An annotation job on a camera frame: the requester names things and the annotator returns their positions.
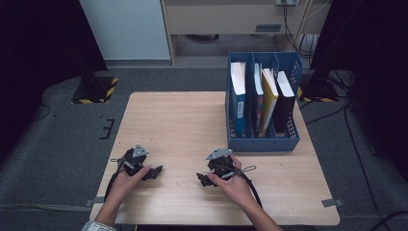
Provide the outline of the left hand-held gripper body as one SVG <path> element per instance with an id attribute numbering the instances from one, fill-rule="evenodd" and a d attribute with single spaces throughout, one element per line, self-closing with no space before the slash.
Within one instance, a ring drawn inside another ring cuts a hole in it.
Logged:
<path id="1" fill-rule="evenodd" d="M 135 175 L 143 169 L 143 162 L 148 153 L 149 151 L 138 143 L 134 148 L 130 148 L 126 151 L 119 161 L 119 165 L 128 175 Z"/>

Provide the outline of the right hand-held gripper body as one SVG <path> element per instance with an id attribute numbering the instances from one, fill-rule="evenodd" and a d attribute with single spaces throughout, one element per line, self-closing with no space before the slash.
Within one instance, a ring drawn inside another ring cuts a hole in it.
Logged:
<path id="1" fill-rule="evenodd" d="M 223 180 L 229 180 L 233 175 L 241 175 L 242 172 L 234 166 L 231 158 L 231 149 L 216 148 L 206 159 L 209 161 L 210 171 Z"/>

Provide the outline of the blue file rack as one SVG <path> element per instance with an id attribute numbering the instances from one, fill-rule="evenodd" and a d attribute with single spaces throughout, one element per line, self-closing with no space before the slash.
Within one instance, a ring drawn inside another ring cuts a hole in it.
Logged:
<path id="1" fill-rule="evenodd" d="M 241 138 L 235 136 L 234 121 L 231 117 L 230 91 L 231 91 L 231 63 L 245 63 L 245 104 L 244 125 Z M 270 68 L 277 87 L 279 71 L 284 71 L 292 86 L 296 100 L 302 76 L 302 62 L 295 52 L 233 52 L 228 57 L 228 73 L 225 94 L 225 119 L 227 131 L 227 146 L 235 152 L 274 152 L 292 151 L 296 147 L 300 136 L 296 130 L 293 111 L 289 115 L 286 130 L 276 133 L 273 120 L 269 122 L 264 136 L 254 136 L 254 64 L 259 63 L 261 69 Z"/>

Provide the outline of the blue book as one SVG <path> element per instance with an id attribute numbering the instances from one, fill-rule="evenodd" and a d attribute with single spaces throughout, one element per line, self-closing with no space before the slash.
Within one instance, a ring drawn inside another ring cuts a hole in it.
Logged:
<path id="1" fill-rule="evenodd" d="M 234 121 L 235 136 L 242 137 L 245 104 L 245 63 L 231 63 L 231 117 Z"/>

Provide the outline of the teal illustrated book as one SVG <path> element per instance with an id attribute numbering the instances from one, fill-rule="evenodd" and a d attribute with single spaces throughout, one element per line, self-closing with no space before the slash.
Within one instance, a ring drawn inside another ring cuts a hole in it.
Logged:
<path id="1" fill-rule="evenodd" d="M 254 64 L 254 136 L 259 137 L 262 132 L 262 108 L 264 91 L 262 88 L 262 69 L 259 63 Z"/>

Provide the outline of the yellow book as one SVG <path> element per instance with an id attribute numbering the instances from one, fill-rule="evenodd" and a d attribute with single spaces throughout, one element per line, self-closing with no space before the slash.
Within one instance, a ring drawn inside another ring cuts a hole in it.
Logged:
<path id="1" fill-rule="evenodd" d="M 263 111 L 262 111 L 262 130 L 261 135 L 264 136 L 267 132 L 269 122 L 274 111 L 277 98 L 279 96 L 274 75 L 270 68 L 262 70 L 262 87 L 264 91 Z"/>

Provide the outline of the black book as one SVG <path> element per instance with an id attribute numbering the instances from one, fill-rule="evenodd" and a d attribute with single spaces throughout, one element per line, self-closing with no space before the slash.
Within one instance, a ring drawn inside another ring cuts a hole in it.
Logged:
<path id="1" fill-rule="evenodd" d="M 283 133 L 286 130 L 289 115 L 293 111 L 295 95 L 284 71 L 278 72 L 276 81 L 279 96 L 272 114 L 272 120 L 275 132 Z"/>

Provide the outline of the person's left hand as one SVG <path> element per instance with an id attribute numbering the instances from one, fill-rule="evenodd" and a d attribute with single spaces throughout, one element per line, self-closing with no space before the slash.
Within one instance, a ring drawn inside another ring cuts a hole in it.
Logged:
<path id="1" fill-rule="evenodd" d="M 149 170 L 150 166 L 145 166 L 135 175 L 129 176 L 126 170 L 122 168 L 111 186 L 106 201 L 119 205 Z"/>

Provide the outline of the person's right hand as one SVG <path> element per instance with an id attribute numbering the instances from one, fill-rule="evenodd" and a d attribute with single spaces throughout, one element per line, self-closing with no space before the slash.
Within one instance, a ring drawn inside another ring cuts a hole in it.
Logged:
<path id="1" fill-rule="evenodd" d="M 244 211 L 257 208 L 258 202 L 252 195 L 245 179 L 239 175 L 232 176 L 229 180 L 223 180 L 214 173 L 208 173 L 209 179 Z"/>

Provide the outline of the grey tape strip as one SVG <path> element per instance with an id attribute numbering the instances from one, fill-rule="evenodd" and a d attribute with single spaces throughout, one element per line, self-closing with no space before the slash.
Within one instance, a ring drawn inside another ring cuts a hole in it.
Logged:
<path id="1" fill-rule="evenodd" d="M 96 196 L 93 199 L 87 199 L 85 202 L 86 207 L 92 207 L 94 204 L 98 203 L 104 203 L 104 197 L 103 196 Z"/>
<path id="2" fill-rule="evenodd" d="M 327 207 L 340 207 L 340 206 L 344 205 L 344 203 L 343 203 L 343 201 L 341 199 L 334 199 L 334 198 L 322 200 L 321 203 L 322 203 L 324 208 L 327 208 Z"/>

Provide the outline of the person's left patterned sleeve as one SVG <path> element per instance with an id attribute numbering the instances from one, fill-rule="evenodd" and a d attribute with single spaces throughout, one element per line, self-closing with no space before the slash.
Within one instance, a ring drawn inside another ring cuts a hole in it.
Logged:
<path id="1" fill-rule="evenodd" d="M 94 220 L 89 220 L 84 224 L 80 231 L 116 231 L 116 229 L 112 226 Z"/>

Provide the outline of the black yellow striped stand base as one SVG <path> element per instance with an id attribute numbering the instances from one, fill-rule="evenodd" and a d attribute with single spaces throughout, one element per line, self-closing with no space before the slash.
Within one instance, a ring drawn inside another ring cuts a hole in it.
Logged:
<path id="1" fill-rule="evenodd" d="M 339 95 L 331 83 L 323 83 L 316 86 L 310 79 L 302 79 L 297 91 L 297 95 L 302 102 L 337 102 Z"/>
<path id="2" fill-rule="evenodd" d="M 72 96 L 73 104 L 107 103 L 115 91 L 118 79 L 113 76 L 82 80 Z"/>

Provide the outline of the white panel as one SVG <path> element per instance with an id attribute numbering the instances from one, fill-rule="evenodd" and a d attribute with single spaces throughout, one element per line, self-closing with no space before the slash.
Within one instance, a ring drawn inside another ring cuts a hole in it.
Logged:
<path id="1" fill-rule="evenodd" d="M 105 60 L 169 60 L 161 0 L 80 0 Z"/>

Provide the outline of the dark curtain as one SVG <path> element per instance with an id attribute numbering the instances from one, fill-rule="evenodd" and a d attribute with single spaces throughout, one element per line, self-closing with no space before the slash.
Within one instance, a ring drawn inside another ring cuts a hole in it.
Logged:
<path id="1" fill-rule="evenodd" d="M 80 0 L 0 0 L 0 163 L 50 86 L 77 77 L 75 61 L 106 67 Z"/>
<path id="2" fill-rule="evenodd" d="M 333 0 L 311 68 L 354 74 L 350 94 L 377 154 L 408 181 L 408 0 Z"/>

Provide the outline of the beige cabinet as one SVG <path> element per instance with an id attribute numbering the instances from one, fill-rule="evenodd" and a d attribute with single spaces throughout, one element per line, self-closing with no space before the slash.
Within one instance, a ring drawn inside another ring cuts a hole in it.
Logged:
<path id="1" fill-rule="evenodd" d="M 280 51 L 293 51 L 315 0 L 276 6 L 276 0 L 161 0 L 170 58 L 172 38 L 185 35 L 272 35 Z"/>

